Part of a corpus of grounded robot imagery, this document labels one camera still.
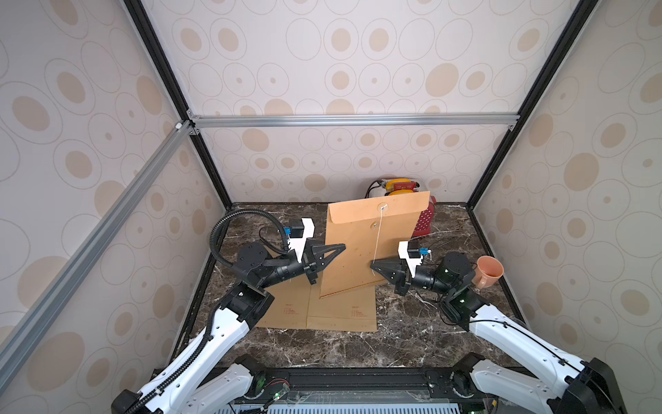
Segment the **orange cup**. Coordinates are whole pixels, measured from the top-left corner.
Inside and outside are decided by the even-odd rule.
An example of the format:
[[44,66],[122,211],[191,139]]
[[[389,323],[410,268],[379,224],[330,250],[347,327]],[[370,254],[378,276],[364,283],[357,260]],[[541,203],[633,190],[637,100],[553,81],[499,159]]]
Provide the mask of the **orange cup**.
[[472,280],[477,289],[494,286],[504,275],[503,264],[496,258],[488,255],[477,259],[475,277]]

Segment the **kraft file bag stack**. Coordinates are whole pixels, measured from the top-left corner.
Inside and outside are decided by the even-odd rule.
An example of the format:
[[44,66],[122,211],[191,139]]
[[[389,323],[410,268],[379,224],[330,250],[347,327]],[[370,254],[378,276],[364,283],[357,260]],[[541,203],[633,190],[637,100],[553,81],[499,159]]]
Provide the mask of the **kraft file bag stack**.
[[346,250],[323,271],[321,297],[384,281],[372,271],[371,263],[396,257],[398,244],[412,238],[419,216],[416,213],[414,220],[409,219],[409,214],[393,217],[394,203],[363,198],[329,205],[325,243],[344,243]]
[[325,298],[320,284],[310,290],[306,329],[316,331],[376,332],[378,330],[374,286],[365,286]]

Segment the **red toaster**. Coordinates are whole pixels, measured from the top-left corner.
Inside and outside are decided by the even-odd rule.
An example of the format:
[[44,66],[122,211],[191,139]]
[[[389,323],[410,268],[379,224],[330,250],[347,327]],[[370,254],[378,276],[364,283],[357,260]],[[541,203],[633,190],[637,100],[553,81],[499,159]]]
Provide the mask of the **red toaster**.
[[375,179],[368,186],[365,198],[377,198],[379,202],[394,201],[395,212],[391,215],[419,214],[417,224],[412,233],[413,238],[428,236],[432,233],[435,197],[425,189],[419,179],[414,178],[381,178]]

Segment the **kraft file bag stack bottom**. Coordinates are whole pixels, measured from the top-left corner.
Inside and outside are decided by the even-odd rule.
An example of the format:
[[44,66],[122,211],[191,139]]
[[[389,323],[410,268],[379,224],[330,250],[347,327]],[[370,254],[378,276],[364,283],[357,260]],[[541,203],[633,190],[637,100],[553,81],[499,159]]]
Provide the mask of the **kraft file bag stack bottom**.
[[344,243],[346,250],[323,271],[321,297],[384,281],[372,271],[371,263],[396,257],[398,244],[412,238],[419,216],[416,213],[414,220],[409,219],[409,214],[393,217],[394,203],[363,198],[329,205],[325,243]]

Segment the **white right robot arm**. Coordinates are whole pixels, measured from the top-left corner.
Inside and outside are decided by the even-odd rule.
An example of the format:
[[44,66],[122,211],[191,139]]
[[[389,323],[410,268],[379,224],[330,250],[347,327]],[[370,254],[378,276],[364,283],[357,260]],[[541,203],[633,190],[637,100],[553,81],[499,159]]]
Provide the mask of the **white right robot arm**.
[[405,250],[374,260],[370,268],[401,296],[413,288],[437,294],[437,306],[451,324],[488,341],[527,369],[521,374],[470,352],[450,375],[458,397],[489,394],[534,413],[626,412],[609,365],[565,352],[503,314],[474,291],[478,268],[462,253],[451,252],[440,263],[428,264],[422,251]]

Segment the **black corner frame post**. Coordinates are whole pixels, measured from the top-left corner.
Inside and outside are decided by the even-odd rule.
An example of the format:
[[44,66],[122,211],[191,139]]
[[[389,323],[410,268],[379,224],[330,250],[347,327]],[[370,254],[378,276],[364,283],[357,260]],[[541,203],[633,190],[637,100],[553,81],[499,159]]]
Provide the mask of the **black corner frame post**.
[[548,86],[552,83],[554,76],[557,74],[565,58],[569,55],[574,43],[579,38],[584,26],[590,20],[591,15],[599,5],[598,0],[581,0],[578,1],[574,8],[570,19],[568,20],[560,36],[553,44],[550,55],[546,59],[539,74],[534,80],[532,87],[524,99],[520,109],[517,112],[519,115],[516,123],[509,127],[506,131],[503,140],[500,142],[496,153],[491,158],[486,171],[481,176],[476,188],[467,202],[467,210],[474,212],[478,206],[482,196],[491,184],[491,181],[496,176],[498,169],[502,165],[506,155],[514,145],[517,137],[520,135],[524,126],[526,125],[529,117],[533,114],[539,101],[541,101]]
[[212,160],[210,150],[205,143],[201,132],[197,129],[197,126],[192,119],[188,102],[184,96],[179,81],[176,79],[175,72],[172,70],[166,52],[160,44],[160,39],[148,16],[146,7],[143,5],[142,1],[138,0],[124,0],[122,3],[127,9],[130,19],[141,38],[143,46],[148,52],[151,62],[154,64],[156,71],[158,72],[161,82],[165,86],[167,96],[170,98],[179,118],[191,123],[194,129],[191,135],[193,147],[196,149],[207,176],[220,198],[222,205],[229,210],[233,205],[229,192],[222,182],[217,166]]

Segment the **aluminium rail back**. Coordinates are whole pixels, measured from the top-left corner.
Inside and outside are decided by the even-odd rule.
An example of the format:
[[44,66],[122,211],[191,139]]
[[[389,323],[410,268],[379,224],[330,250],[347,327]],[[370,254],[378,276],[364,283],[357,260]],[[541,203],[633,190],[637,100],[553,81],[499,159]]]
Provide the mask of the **aluminium rail back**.
[[188,122],[194,128],[326,128],[326,127],[386,127],[386,126],[448,126],[448,125],[515,125],[517,113],[440,113],[440,114],[352,114],[301,116],[200,116],[191,115]]

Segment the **black corner frame post left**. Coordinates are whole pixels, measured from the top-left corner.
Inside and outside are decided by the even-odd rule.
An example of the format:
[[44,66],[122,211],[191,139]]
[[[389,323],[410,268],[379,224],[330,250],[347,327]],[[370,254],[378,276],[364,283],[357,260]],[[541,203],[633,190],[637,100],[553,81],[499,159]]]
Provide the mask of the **black corner frame post left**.
[[148,52],[151,62],[154,64],[156,71],[158,72],[161,82],[165,86],[167,96],[170,98],[179,118],[191,123],[194,129],[191,135],[193,147],[196,149],[207,176],[220,198],[222,205],[229,210],[233,205],[229,192],[222,182],[217,166],[212,160],[210,150],[205,143],[201,132],[197,129],[197,126],[192,119],[188,102],[184,96],[179,81],[176,79],[175,72],[172,70],[166,52],[160,44],[160,39],[148,16],[146,7],[143,5],[142,1],[138,0],[124,0],[122,3],[127,9],[130,19],[141,38],[143,46]]

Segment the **black corner frame post right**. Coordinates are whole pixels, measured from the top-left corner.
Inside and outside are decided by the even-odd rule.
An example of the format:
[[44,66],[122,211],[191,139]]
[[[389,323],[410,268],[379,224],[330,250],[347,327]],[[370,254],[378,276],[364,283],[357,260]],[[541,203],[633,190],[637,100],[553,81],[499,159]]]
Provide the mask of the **black corner frame post right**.
[[591,15],[599,5],[598,0],[581,0],[578,1],[574,8],[570,19],[568,20],[560,36],[553,44],[550,55],[546,59],[539,74],[534,80],[532,87],[524,99],[520,109],[517,112],[519,115],[516,123],[509,127],[506,131],[503,140],[500,142],[496,153],[491,158],[486,171],[481,176],[476,188],[467,202],[467,210],[474,212],[478,206],[482,196],[491,184],[491,181],[496,176],[498,169],[502,165],[506,155],[514,145],[517,137],[520,135],[524,126],[526,125],[529,117],[533,114],[539,101],[541,101],[548,86],[552,83],[554,76],[557,74],[565,58],[569,55],[574,43],[579,38],[584,26],[590,20]]

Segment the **aluminium rail left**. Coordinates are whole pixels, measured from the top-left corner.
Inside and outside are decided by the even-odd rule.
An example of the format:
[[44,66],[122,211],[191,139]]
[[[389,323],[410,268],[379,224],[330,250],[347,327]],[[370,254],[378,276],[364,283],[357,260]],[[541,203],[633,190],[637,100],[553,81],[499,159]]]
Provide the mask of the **aluminium rail left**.
[[180,122],[174,128],[17,325],[1,351],[2,393],[6,392],[72,295],[116,237],[120,227],[126,223],[167,162],[192,131],[190,120]]

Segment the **kraft file bag stack top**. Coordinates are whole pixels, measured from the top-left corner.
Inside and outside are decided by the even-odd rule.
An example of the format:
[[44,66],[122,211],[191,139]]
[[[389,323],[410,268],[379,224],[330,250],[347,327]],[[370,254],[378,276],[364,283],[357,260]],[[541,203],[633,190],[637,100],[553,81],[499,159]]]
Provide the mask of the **kraft file bag stack top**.
[[320,284],[310,290],[306,329],[316,331],[376,332],[378,330],[374,286],[365,286],[325,298]]

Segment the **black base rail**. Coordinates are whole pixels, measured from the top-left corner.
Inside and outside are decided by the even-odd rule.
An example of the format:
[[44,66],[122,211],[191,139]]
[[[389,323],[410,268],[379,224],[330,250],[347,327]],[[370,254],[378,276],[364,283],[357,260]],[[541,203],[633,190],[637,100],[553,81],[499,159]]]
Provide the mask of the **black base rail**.
[[446,368],[269,368],[265,393],[256,400],[238,398],[231,413],[265,405],[278,391],[289,391],[271,407],[308,408],[312,405],[410,405],[413,412],[434,412],[433,405],[448,405],[449,413],[465,413],[467,405],[452,392]]

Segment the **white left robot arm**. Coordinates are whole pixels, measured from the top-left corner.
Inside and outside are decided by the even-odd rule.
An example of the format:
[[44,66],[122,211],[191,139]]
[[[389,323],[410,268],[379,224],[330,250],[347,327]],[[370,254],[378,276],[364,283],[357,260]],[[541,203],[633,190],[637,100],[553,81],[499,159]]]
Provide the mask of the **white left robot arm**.
[[260,243],[243,246],[231,270],[237,276],[208,316],[202,332],[157,377],[137,393],[124,390],[113,401],[114,413],[203,413],[248,393],[260,377],[250,364],[233,364],[210,384],[203,380],[265,316],[274,297],[270,286],[300,275],[314,283],[317,276],[345,250],[342,243],[323,245],[308,240],[303,250],[273,257]]

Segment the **aluminium rail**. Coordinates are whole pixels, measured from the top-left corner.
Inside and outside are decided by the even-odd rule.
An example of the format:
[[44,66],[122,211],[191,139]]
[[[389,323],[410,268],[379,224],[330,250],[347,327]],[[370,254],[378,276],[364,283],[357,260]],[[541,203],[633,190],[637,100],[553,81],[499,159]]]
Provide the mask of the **aluminium rail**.
[[194,128],[326,128],[326,127],[386,127],[386,126],[448,126],[448,125],[515,125],[517,113],[440,113],[440,114],[352,114],[301,116],[200,116],[191,115],[188,122]]
[[126,223],[167,162],[192,131],[190,120],[180,122],[174,128],[17,325],[1,351],[2,393],[6,392],[72,295],[116,237],[120,227]]

